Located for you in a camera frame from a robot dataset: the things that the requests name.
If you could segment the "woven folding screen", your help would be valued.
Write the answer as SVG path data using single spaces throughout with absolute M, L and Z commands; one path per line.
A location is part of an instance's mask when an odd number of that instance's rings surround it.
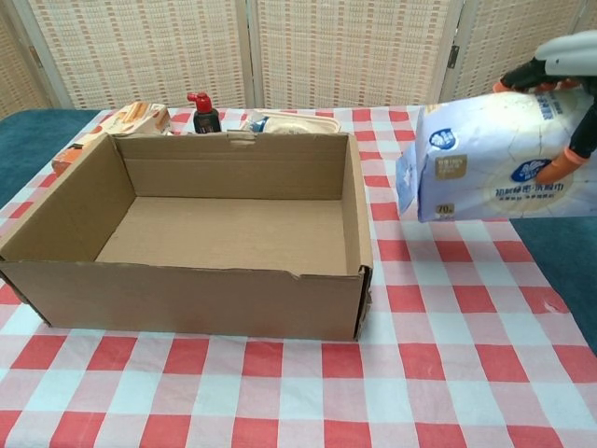
M 46 107 L 423 105 L 490 91 L 597 0 L 0 0 L 0 118 Z

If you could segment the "orange-tipped silver right robot hand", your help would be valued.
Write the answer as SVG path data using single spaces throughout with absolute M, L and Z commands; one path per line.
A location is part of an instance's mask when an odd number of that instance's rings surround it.
M 556 37 L 540 45 L 533 59 L 505 73 L 493 92 L 533 92 L 572 89 L 577 86 L 593 103 L 561 154 L 535 177 L 537 184 L 555 183 L 570 175 L 597 150 L 597 30 Z

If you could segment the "dark sauce bottle red cap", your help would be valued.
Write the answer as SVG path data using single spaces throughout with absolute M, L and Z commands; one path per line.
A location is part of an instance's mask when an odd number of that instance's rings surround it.
M 187 99 L 196 107 L 193 115 L 195 133 L 220 133 L 219 113 L 213 107 L 209 95 L 205 92 L 188 93 Z

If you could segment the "white bottle blue cap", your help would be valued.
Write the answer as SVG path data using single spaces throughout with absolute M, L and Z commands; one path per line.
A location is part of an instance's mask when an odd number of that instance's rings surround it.
M 260 113 L 252 114 L 242 126 L 243 131 L 251 133 L 324 133 L 320 125 L 306 119 L 288 116 L 272 116 Z

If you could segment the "red white checked tablecloth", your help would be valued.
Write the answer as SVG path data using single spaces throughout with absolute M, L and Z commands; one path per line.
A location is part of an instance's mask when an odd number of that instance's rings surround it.
M 370 210 L 357 342 L 52 329 L 0 281 L 0 448 L 597 448 L 597 356 L 512 225 L 398 212 L 416 114 L 328 111 Z

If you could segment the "beige plastic tray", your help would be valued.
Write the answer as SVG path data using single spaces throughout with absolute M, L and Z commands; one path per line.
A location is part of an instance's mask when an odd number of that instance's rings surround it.
M 288 117 L 297 117 L 297 118 L 301 118 L 301 119 L 306 119 L 306 120 L 313 122 L 315 124 L 318 124 L 322 128 L 324 128 L 326 130 L 324 133 L 338 133 L 340 131 L 340 124 L 333 118 L 301 115 L 301 114 L 297 114 L 297 113 L 275 112 L 275 111 L 269 111 L 269 110 L 265 110 L 265 109 L 256 109 L 253 112 L 251 112 L 247 116 L 246 120 L 242 123 L 242 125 L 240 127 L 241 131 L 242 131 L 243 124 L 254 113 L 260 113 L 263 115 L 288 116 Z

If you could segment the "open brown cardboard box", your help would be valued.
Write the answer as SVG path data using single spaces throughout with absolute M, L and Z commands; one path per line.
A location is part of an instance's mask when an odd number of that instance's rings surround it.
M 0 236 L 51 326 L 354 341 L 373 274 L 345 133 L 106 136 Z

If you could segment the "white blue tissue pack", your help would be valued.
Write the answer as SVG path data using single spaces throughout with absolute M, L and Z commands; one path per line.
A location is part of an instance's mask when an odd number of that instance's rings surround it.
M 575 89 L 422 108 L 415 140 L 396 162 L 400 212 L 414 205 L 421 222 L 597 216 L 597 154 L 555 183 L 535 182 L 592 104 Z

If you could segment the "orange biscuit box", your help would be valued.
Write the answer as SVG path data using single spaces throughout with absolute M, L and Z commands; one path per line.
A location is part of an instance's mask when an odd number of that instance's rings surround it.
M 171 131 L 171 117 L 165 105 L 137 101 L 122 107 L 91 131 L 78 137 L 51 161 L 53 173 L 60 176 L 80 156 L 82 150 L 105 135 L 162 134 Z

